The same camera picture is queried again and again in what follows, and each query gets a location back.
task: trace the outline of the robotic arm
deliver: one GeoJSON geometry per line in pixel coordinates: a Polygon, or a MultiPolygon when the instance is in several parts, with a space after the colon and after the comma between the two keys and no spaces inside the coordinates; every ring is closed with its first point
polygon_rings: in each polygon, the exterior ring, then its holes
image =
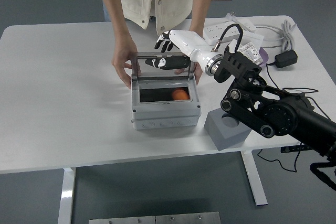
{"type": "Polygon", "coordinates": [[[213,48],[192,31],[171,30],[169,39],[191,61],[198,62],[207,75],[214,76],[217,82],[224,82],[231,75],[235,77],[220,104],[225,112],[263,137],[289,134],[321,156],[326,156],[327,165],[312,164],[310,168],[319,179],[336,190],[336,184],[317,170],[336,166],[336,123],[314,112],[304,93],[289,93],[268,86],[259,76],[261,67],[237,52],[243,36],[240,26],[233,24],[227,27],[222,37],[232,26],[240,32],[234,53],[226,48],[224,54],[219,54],[221,39],[213,48]],[[265,98],[262,95],[264,92],[277,95],[279,99],[265,98]]]}

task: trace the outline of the orange ball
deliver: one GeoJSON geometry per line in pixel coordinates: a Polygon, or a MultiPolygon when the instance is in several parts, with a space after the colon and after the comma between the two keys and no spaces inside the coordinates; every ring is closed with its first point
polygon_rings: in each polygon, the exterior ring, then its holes
{"type": "Polygon", "coordinates": [[[190,99],[188,93],[183,88],[176,88],[172,92],[172,98],[174,100],[189,100],[190,99]]]}

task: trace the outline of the gray cube base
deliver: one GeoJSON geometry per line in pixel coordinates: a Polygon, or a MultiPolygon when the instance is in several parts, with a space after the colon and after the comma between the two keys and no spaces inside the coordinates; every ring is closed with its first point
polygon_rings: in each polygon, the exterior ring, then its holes
{"type": "Polygon", "coordinates": [[[219,151],[243,142],[251,132],[244,123],[221,108],[208,113],[204,127],[219,151]]]}

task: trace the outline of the person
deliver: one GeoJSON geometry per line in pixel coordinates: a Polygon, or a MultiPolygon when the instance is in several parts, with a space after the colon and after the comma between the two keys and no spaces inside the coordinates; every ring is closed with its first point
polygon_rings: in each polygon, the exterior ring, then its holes
{"type": "MultiPolygon", "coordinates": [[[[146,29],[150,16],[155,16],[157,34],[160,35],[180,24],[192,11],[189,30],[202,36],[211,0],[103,0],[103,2],[111,18],[115,36],[115,48],[111,63],[119,78],[130,89],[131,77],[126,73],[125,68],[131,69],[131,65],[127,61],[138,51],[127,28],[125,18],[146,29]]],[[[198,83],[201,74],[201,68],[196,67],[196,83],[198,83]]]]}

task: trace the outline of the human hand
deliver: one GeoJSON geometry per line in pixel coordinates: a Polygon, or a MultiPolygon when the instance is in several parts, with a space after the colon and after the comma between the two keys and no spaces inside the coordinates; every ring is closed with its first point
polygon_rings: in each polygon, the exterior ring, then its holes
{"type": "Polygon", "coordinates": [[[112,65],[114,66],[119,78],[131,89],[131,77],[126,73],[125,68],[132,69],[132,65],[127,63],[138,52],[131,36],[116,38],[116,46],[113,52],[112,65]]]}
{"type": "MultiPolygon", "coordinates": [[[[181,74],[181,73],[183,73],[184,70],[185,70],[184,68],[176,69],[175,74],[181,74]]],[[[195,75],[196,85],[198,85],[198,82],[201,78],[202,73],[203,73],[203,70],[201,69],[200,64],[198,64],[198,62],[195,62],[194,75],[195,75]]]]}

